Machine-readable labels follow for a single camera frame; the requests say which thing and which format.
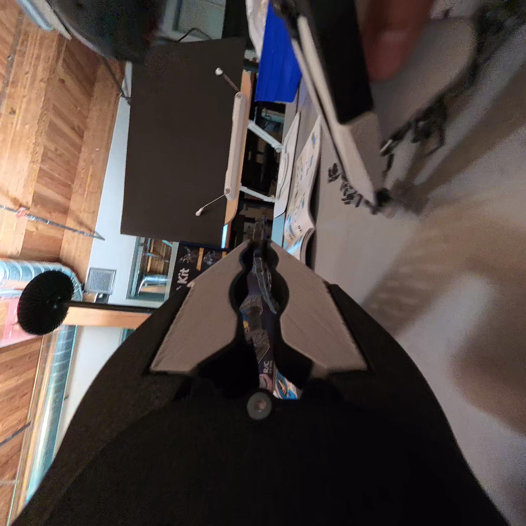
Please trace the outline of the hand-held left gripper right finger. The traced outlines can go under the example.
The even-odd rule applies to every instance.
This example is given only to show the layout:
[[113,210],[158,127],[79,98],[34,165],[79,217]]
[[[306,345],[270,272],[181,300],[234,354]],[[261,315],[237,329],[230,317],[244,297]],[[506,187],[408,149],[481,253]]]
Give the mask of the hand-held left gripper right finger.
[[272,241],[268,257],[279,302],[279,372],[304,389],[314,379],[366,371],[367,362],[325,281]]

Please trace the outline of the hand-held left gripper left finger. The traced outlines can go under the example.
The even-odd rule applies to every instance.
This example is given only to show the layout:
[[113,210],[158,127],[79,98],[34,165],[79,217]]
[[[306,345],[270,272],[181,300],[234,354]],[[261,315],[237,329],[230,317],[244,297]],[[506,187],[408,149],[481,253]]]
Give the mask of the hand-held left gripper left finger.
[[191,283],[150,371],[190,375],[235,341],[242,331],[235,288],[249,246],[249,240],[242,242]]

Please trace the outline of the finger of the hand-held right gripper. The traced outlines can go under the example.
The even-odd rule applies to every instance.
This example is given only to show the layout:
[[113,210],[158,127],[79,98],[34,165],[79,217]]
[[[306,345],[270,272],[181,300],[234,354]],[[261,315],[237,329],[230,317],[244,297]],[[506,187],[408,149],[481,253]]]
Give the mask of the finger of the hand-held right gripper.
[[338,161],[343,169],[340,154],[340,125],[349,122],[344,124],[338,122],[334,105],[335,99],[330,93],[328,77],[324,73],[306,17],[299,16],[297,18],[297,30],[298,38],[293,40],[293,49],[304,76],[310,98],[318,115],[322,118],[325,132],[331,139]]
[[364,112],[340,125],[340,154],[345,176],[362,205],[372,215],[380,214],[391,200],[385,188],[385,159],[380,154],[379,120]]

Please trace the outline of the pile of grey track links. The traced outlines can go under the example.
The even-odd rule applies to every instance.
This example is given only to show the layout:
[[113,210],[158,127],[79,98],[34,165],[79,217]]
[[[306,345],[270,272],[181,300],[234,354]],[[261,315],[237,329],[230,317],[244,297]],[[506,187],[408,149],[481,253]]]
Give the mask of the pile of grey track links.
[[416,151],[392,191],[421,215],[440,188],[525,126],[525,1],[483,1],[471,19],[474,48],[452,87],[393,139],[411,133]]

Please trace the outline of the grey desk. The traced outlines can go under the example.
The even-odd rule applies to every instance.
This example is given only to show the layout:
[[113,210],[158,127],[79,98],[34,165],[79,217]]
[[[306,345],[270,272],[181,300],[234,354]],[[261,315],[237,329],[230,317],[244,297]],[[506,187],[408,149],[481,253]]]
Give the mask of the grey desk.
[[485,1],[444,144],[396,148],[391,217],[344,202],[324,144],[310,262],[402,345],[484,489],[525,525],[525,1]]

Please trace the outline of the person's right hand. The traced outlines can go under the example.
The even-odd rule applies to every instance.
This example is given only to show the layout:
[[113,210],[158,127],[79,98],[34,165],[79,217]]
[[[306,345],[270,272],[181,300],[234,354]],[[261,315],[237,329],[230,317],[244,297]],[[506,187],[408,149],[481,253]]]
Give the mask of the person's right hand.
[[434,1],[370,1],[361,30],[369,80],[383,82],[402,68],[429,20]]

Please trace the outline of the blue storage bin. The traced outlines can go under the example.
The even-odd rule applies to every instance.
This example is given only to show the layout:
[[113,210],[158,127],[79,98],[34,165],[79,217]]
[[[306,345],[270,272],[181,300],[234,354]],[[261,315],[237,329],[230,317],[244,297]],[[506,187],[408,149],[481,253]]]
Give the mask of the blue storage bin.
[[269,1],[255,101],[293,102],[301,77],[286,23]]

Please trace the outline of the instruction booklet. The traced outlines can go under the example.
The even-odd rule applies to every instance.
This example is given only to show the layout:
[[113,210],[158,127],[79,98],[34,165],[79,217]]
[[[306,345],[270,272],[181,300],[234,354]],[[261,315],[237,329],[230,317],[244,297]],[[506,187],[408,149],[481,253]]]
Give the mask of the instruction booklet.
[[322,118],[319,116],[294,168],[290,210],[286,213],[284,240],[286,252],[306,263],[308,242],[315,231],[311,213],[312,189],[318,174],[321,152]]

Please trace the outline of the robot kit box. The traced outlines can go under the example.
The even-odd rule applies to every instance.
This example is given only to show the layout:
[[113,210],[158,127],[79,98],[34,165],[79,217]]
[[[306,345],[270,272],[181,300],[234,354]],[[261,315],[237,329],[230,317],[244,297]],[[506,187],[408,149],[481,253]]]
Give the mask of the robot kit box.
[[[223,250],[179,243],[169,295],[189,286],[226,255],[227,252]],[[247,278],[248,295],[240,307],[245,339],[252,344],[257,357],[260,388],[270,391],[279,399],[297,400],[301,391],[278,371],[274,360],[271,323],[275,313],[268,305],[267,293],[260,288],[263,284],[269,287],[270,278],[264,278],[262,269],[253,266]]]

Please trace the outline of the clear plastic bags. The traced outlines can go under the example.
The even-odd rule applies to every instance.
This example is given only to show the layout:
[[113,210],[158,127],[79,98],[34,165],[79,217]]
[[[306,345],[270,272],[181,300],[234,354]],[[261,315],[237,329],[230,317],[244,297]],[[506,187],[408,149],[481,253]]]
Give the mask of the clear plastic bags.
[[256,54],[260,57],[264,42],[269,1],[245,1],[248,34]]

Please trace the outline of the white book stand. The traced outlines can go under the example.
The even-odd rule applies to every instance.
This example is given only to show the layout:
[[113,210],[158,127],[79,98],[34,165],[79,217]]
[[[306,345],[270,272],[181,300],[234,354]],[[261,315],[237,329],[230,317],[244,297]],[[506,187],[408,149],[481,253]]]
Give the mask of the white book stand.
[[[226,225],[233,220],[236,214],[235,206],[238,204],[239,194],[240,192],[243,192],[261,201],[273,204],[273,218],[275,219],[285,214],[288,204],[291,178],[293,174],[293,162],[298,141],[300,113],[297,112],[295,114],[293,123],[288,130],[284,141],[280,142],[249,118],[249,100],[252,93],[252,83],[249,72],[246,70],[242,72],[240,88],[233,83],[220,67],[216,68],[215,75],[223,78],[236,91],[233,102],[231,139],[225,174],[225,186],[223,194],[199,208],[195,212],[195,216],[201,216],[207,207],[222,198],[226,198]],[[241,184],[247,132],[252,132],[260,139],[263,139],[280,155],[275,196],[265,196]]]

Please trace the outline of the black round pendant lamp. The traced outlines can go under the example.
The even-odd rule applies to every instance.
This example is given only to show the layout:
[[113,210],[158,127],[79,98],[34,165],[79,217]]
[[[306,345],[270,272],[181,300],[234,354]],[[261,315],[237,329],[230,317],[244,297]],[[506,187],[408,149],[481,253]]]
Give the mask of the black round pendant lamp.
[[17,306],[20,328],[43,336],[62,325],[138,328],[156,307],[108,305],[77,301],[74,281],[65,273],[49,270],[30,280]]

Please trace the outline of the black partition panel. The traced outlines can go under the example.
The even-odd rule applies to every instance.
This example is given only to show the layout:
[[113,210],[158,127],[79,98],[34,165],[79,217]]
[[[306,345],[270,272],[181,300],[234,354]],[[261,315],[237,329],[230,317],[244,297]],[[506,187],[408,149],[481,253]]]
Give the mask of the black partition panel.
[[241,37],[153,47],[132,69],[121,233],[221,245]]

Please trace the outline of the silver air duct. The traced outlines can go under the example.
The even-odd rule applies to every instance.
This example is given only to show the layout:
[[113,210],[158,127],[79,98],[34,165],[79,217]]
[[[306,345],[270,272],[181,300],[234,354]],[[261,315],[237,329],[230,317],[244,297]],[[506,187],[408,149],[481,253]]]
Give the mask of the silver air duct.
[[56,270],[82,286],[69,268],[47,262],[1,260],[1,499],[20,509],[35,492],[55,451],[76,328],[48,335],[20,323],[18,304],[32,278]]

